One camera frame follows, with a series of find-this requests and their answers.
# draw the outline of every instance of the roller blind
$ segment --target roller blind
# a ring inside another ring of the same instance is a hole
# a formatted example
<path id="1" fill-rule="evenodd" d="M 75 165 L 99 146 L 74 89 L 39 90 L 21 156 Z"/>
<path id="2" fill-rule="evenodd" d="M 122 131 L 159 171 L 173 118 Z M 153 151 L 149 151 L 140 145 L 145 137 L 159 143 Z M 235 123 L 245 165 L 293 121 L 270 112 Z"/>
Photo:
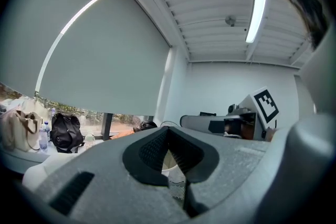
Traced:
<path id="1" fill-rule="evenodd" d="M 0 81 L 34 96 L 48 50 L 91 0 L 10 0 L 0 21 Z"/>
<path id="2" fill-rule="evenodd" d="M 154 115 L 168 51 L 135 0 L 98 0 L 63 35 L 40 94 L 90 110 Z"/>

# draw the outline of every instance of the white ceiling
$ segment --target white ceiling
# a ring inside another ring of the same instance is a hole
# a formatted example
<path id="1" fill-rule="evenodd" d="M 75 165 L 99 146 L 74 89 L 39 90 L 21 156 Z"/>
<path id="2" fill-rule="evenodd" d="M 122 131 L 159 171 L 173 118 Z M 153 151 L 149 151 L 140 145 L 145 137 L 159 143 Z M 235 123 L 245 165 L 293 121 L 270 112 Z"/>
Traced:
<path id="1" fill-rule="evenodd" d="M 303 22 L 288 0 L 270 0 L 254 44 L 245 42 L 253 0 L 138 0 L 171 46 L 190 62 L 260 62 L 300 68 L 311 51 Z M 226 24 L 227 16 L 236 24 Z"/>

